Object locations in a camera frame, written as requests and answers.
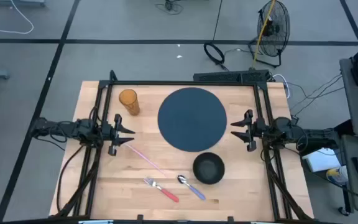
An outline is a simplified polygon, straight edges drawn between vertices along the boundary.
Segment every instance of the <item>red-handled fork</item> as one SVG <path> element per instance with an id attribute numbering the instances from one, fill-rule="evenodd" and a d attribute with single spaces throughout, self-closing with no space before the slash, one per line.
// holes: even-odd
<path id="1" fill-rule="evenodd" d="M 146 177 L 144 179 L 144 182 L 146 182 L 146 184 L 149 184 L 152 187 L 155 187 L 157 189 L 159 189 L 163 194 L 165 194 L 168 198 L 172 199 L 174 202 L 179 202 L 179 198 L 176 197 L 175 195 L 173 195 L 171 192 L 169 192 L 167 189 L 163 189 L 161 186 L 159 186 L 156 181 L 154 181 L 153 178 L 150 177 Z"/>

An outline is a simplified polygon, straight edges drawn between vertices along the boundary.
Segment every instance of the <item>round plate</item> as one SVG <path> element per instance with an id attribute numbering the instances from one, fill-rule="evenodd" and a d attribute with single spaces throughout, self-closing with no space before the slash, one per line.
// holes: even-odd
<path id="1" fill-rule="evenodd" d="M 226 130 L 222 103 L 200 88 L 183 88 L 166 97 L 158 111 L 158 127 L 173 147 L 200 152 L 214 146 Z"/>

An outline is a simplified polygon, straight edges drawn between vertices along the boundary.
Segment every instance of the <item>wooden tabletop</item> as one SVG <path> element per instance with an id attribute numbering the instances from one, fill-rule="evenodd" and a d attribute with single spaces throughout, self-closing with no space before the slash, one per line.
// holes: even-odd
<path id="1" fill-rule="evenodd" d="M 73 120 L 88 117 L 94 106 L 97 87 L 98 82 L 83 82 Z M 244 128 L 229 124 L 242 120 L 248 109 L 254 110 L 254 119 L 257 117 L 252 87 L 198 86 L 214 93 L 221 100 L 227 114 L 227 127 L 223 137 L 215 146 L 203 151 L 219 155 L 225 164 L 223 179 L 214 185 L 198 182 L 192 172 L 195 157 L 203 152 L 175 149 L 164 140 L 158 129 L 157 115 L 162 101 L 170 93 L 184 87 L 187 86 L 113 86 L 108 120 L 112 123 L 114 115 L 119 113 L 124 127 L 136 132 L 131 135 L 121 134 L 121 137 L 135 137 L 129 144 L 158 165 L 166 176 L 127 146 L 119 147 L 117 156 L 112 157 L 108 154 L 110 143 L 104 144 L 91 218 L 134 220 L 138 214 L 143 214 L 146 220 L 218 221 L 233 216 L 235 221 L 273 221 L 267 173 L 265 164 L 260 159 L 262 143 L 256 139 L 257 150 L 247 152 L 246 145 L 230 134 L 231 131 L 244 131 Z M 127 88 L 137 93 L 141 110 L 138 116 L 131 116 L 118 100 L 119 93 Z M 273 117 L 290 117 L 282 83 L 269 83 L 268 92 Z M 264 102 L 262 107 L 266 118 Z M 68 141 L 63 164 L 78 148 L 78 141 Z M 69 163 L 63 175 L 61 205 L 68 201 L 78 186 L 84 153 L 85 150 L 82 150 Z M 313 217 L 299 156 L 288 150 L 282 150 L 281 154 L 287 189 L 305 213 Z M 179 184 L 178 174 L 187 177 L 189 183 L 204 193 L 207 199 L 200 200 L 187 186 Z M 175 194 L 180 199 L 179 203 L 171 201 L 157 189 L 145 184 L 143 178 L 146 176 L 155 178 L 162 187 Z M 276 191 L 278 201 L 281 202 L 281 195 Z M 85 210 L 87 195 L 86 190 L 82 211 Z M 55 200 L 56 194 L 50 214 L 57 212 Z M 282 203 L 279 204 L 281 217 L 285 217 Z"/>

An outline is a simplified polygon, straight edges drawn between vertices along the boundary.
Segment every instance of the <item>orange cup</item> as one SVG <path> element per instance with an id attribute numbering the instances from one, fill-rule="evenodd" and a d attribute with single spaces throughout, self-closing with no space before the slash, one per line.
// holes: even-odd
<path id="1" fill-rule="evenodd" d="M 123 90 L 119 94 L 119 101 L 131 115 L 138 115 L 140 113 L 139 102 L 137 101 L 137 94 L 134 90 Z"/>

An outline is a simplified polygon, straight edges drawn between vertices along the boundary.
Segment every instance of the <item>spoon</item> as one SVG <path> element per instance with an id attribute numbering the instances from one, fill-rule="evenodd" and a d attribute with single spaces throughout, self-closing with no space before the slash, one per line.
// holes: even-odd
<path id="1" fill-rule="evenodd" d="M 186 177 L 184 177 L 183 175 L 178 175 L 178 180 L 179 183 L 187 185 L 187 187 L 189 187 L 190 190 L 194 192 L 194 194 L 196 194 L 201 200 L 205 200 L 205 196 L 201 192 L 199 192 L 197 189 L 187 183 Z"/>

